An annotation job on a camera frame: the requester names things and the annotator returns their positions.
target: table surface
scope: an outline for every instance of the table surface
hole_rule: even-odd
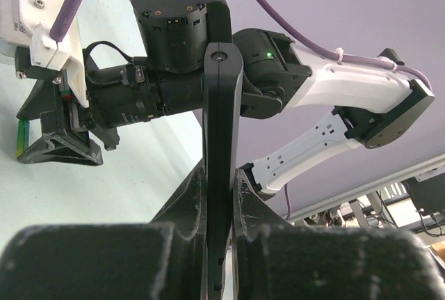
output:
[[[129,0],[84,0],[78,16],[84,47],[108,40],[145,55]],[[124,63],[107,48],[92,56],[101,68]],[[0,247],[33,224],[148,222],[202,157],[201,127],[183,113],[120,128],[117,150],[102,148],[103,166],[22,165],[15,159],[15,115],[33,83],[0,64]],[[39,137],[38,121],[30,135],[31,142]]]

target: green object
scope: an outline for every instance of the green object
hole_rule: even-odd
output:
[[[29,146],[29,121],[19,120],[19,129],[17,131],[17,158],[24,153]]]

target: white cable tie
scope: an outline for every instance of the white cable tie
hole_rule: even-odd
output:
[[[395,72],[397,70],[397,63],[392,61],[390,58],[387,58],[386,56],[379,56],[378,59],[381,61],[384,61],[384,62],[391,63],[392,64],[392,68],[391,68],[392,72]]]
[[[340,64],[343,61],[343,53],[345,51],[343,50],[343,48],[338,47],[335,49],[335,53],[337,53],[339,55],[339,59],[337,60],[337,63]]]

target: screw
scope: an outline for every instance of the screw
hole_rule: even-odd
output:
[[[43,9],[45,7],[45,3],[42,0],[35,0],[34,1],[34,6],[37,9]]]
[[[62,77],[57,76],[53,79],[53,84],[62,84]]]
[[[15,76],[18,79],[25,79],[26,78],[26,73],[24,71],[22,71],[22,70],[18,70],[18,71],[16,71]]]

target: purple cable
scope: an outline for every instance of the purple cable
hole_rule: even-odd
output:
[[[289,220],[291,218],[292,206],[291,206],[291,199],[289,199],[289,191],[287,190],[287,184],[284,185],[284,195],[286,196],[286,204],[287,204],[286,220]]]
[[[63,40],[70,29],[71,23],[76,17],[77,10],[82,0],[64,0],[62,8],[57,15],[54,25],[51,27],[49,35],[56,42]]]
[[[270,4],[267,0],[257,0],[259,5],[290,35],[292,35],[297,41],[301,42],[304,46],[316,52],[317,54],[324,56],[330,60],[338,61],[340,55],[335,52],[331,52],[330,50],[323,48],[317,45],[315,42],[306,38],[303,34],[298,32],[295,28],[292,27]],[[373,65],[375,67],[384,68],[387,70],[392,70],[393,65],[389,62],[379,60],[378,58],[365,58],[361,56],[354,56],[349,54],[344,54],[342,62],[346,63],[359,63],[362,65]],[[400,72],[407,72],[409,74],[414,75],[418,79],[420,79],[428,89],[431,90],[431,83],[428,78],[416,69],[405,67],[403,65],[398,65],[396,70]]]

